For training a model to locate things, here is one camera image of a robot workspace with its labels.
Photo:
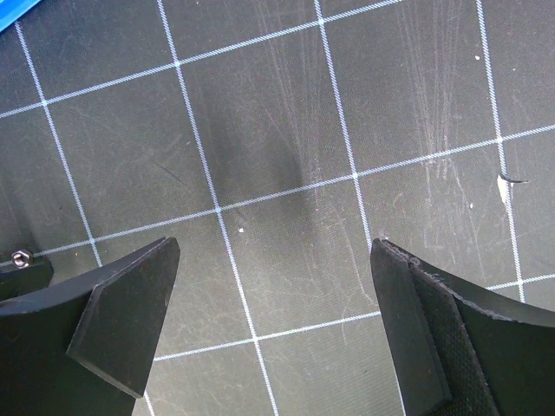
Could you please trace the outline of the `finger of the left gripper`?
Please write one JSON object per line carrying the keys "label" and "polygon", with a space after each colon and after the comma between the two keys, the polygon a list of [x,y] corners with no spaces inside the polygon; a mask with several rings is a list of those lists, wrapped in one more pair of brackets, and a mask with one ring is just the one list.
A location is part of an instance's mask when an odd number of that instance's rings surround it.
{"label": "finger of the left gripper", "polygon": [[49,260],[40,260],[30,266],[18,269],[10,266],[1,270],[1,298],[10,299],[49,286],[54,275]]}

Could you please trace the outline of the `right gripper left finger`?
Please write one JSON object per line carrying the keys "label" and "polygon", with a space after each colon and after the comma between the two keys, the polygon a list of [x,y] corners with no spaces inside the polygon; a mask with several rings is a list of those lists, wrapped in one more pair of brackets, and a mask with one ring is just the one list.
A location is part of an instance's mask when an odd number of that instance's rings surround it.
{"label": "right gripper left finger", "polygon": [[1,298],[4,415],[129,415],[144,395],[180,260],[173,237]]}

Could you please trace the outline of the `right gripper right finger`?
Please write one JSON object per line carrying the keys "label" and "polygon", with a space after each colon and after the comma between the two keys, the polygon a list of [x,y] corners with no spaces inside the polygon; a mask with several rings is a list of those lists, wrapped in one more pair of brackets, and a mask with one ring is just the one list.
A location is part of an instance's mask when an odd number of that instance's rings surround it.
{"label": "right gripper right finger", "polygon": [[552,415],[554,314],[385,239],[371,273],[407,415]]}

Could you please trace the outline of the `hex nut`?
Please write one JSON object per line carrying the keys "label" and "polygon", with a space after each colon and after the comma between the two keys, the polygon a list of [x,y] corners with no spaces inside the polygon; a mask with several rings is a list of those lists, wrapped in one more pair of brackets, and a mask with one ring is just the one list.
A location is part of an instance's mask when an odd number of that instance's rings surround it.
{"label": "hex nut", "polygon": [[24,269],[33,263],[33,255],[28,250],[17,250],[11,254],[11,262],[18,269]]}

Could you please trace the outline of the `blue plastic compartment bin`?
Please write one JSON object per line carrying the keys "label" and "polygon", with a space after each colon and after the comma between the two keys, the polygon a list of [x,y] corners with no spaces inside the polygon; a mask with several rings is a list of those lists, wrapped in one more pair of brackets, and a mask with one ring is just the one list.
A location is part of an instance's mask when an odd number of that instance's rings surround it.
{"label": "blue plastic compartment bin", "polygon": [[4,31],[41,0],[0,0],[0,31]]}

